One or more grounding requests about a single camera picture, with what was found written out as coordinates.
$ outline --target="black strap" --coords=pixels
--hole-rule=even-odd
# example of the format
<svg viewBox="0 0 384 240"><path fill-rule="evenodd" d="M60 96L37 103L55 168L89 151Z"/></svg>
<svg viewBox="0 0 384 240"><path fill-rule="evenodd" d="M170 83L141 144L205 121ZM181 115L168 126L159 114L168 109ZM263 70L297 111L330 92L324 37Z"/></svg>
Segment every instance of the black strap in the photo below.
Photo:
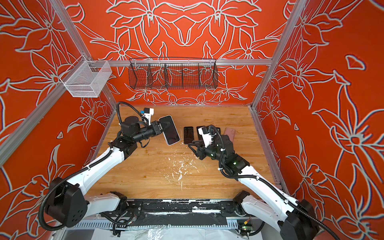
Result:
<svg viewBox="0 0 384 240"><path fill-rule="evenodd" d="M145 148L148 145L149 141L150 141L150 139L148 140L147 144L144 145L144 147L143 147L143 144L141 143L141 141L139 141L139 143L140 143L142 148Z"/></svg>

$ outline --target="red wall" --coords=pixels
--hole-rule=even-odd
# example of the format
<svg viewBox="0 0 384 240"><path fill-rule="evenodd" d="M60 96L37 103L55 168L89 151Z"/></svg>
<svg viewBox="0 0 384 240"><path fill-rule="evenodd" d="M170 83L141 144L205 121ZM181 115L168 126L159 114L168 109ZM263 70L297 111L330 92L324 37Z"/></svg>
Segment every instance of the red wall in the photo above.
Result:
<svg viewBox="0 0 384 240"><path fill-rule="evenodd" d="M1 144L61 84L79 53L45 0L1 1L0 43ZM48 184L91 159L111 113L104 94L65 92L56 102L0 168L1 240L50 236L37 221Z"/></svg>
<svg viewBox="0 0 384 240"><path fill-rule="evenodd" d="M308 1L257 106L290 194L341 239L384 236L383 6Z"/></svg>
<svg viewBox="0 0 384 240"><path fill-rule="evenodd" d="M290 0L230 1L63 0L96 60L138 57L270 58L293 8ZM109 88L134 104L247 104L266 66L219 68L210 90L133 90L124 67Z"/></svg>

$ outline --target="peeled table surface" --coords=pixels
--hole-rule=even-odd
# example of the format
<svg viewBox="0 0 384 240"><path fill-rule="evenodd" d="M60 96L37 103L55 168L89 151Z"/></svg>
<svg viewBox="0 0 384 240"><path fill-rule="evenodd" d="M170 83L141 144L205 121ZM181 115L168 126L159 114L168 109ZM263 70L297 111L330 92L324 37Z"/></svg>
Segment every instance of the peeled table surface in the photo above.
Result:
<svg viewBox="0 0 384 240"><path fill-rule="evenodd" d="M273 178L257 136L249 108L236 107L188 107L152 106L151 121L171 115L180 136L180 142L168 146L164 136L152 137L146 148L138 148L124 162L105 174L88 194L104 194L118 191L129 199L232 199L241 190L254 194L234 179L227 179L217 170L218 161L206 157L197 159L188 145L183 144L183 129L213 124L222 133L226 127L236 130L233 141L237 154L247 160L263 177L273 183ZM129 107L120 106L121 118L135 116ZM116 138L120 130L117 115L104 139L99 154L107 148L107 142Z"/></svg>

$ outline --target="wooden table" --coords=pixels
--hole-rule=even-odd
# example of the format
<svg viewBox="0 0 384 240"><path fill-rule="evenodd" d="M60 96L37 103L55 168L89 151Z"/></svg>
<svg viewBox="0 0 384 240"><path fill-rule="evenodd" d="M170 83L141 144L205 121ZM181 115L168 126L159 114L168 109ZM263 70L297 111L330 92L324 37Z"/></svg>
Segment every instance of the wooden table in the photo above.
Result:
<svg viewBox="0 0 384 240"><path fill-rule="evenodd" d="M181 141L168 146L164 136L152 137L146 148L140 148L124 162L105 174L89 194L118 191L131 199L232 199L241 190L255 195L249 188L233 179L227 179L217 170L218 161L206 157L199 160L188 145L183 144L183 128L194 127L197 140L197 126L213 124L222 133L226 127L236 130L233 141L237 154L247 160L270 182L273 178L260 145L250 112L246 106L196 107L196 106L153 106L153 120L171 115ZM121 118L136 113L127 106L120 106ZM118 118L113 123L103 142L99 154L107 148L107 142L114 140L120 130Z"/></svg>

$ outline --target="metal mesh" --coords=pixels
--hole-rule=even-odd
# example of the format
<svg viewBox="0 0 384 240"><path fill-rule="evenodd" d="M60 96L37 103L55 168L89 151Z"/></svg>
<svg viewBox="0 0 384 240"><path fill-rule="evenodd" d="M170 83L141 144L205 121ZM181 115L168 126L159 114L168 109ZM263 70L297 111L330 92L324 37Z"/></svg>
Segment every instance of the metal mesh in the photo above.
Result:
<svg viewBox="0 0 384 240"><path fill-rule="evenodd" d="M73 97L98 97L112 74L108 61L101 68L91 68L87 61L78 64L74 73L63 82L65 88Z"/></svg>
<svg viewBox="0 0 384 240"><path fill-rule="evenodd" d="M133 89L215 89L217 67L214 59L162 60L138 63L130 59L129 86Z"/></svg>

